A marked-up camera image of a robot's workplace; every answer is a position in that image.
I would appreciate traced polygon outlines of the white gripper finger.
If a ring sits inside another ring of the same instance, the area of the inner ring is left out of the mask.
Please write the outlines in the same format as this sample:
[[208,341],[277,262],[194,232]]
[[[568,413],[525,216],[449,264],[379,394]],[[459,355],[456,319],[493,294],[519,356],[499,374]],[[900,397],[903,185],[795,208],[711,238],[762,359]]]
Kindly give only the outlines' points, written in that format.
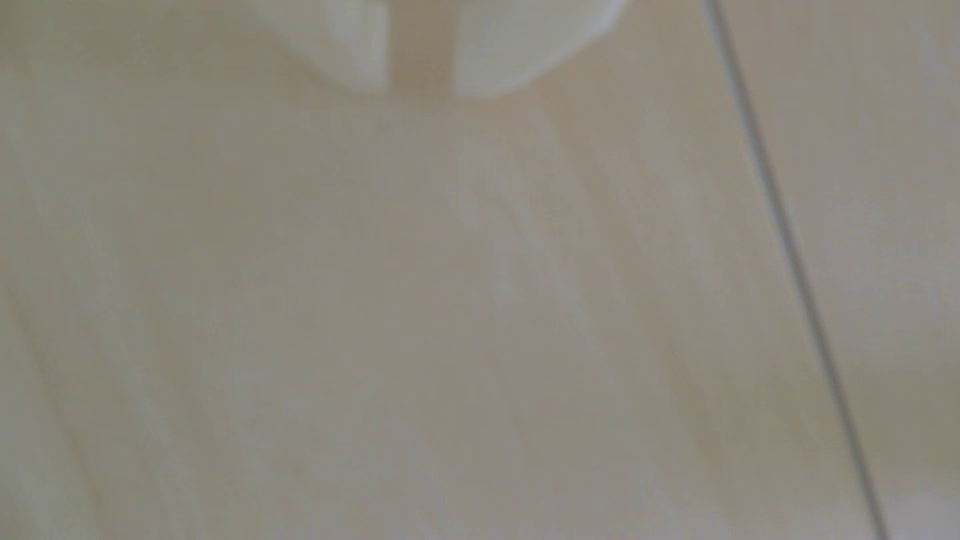
[[459,10],[452,94],[515,92],[614,28],[628,1],[468,1]]
[[383,1],[251,1],[312,68],[351,92],[389,89],[390,6]]

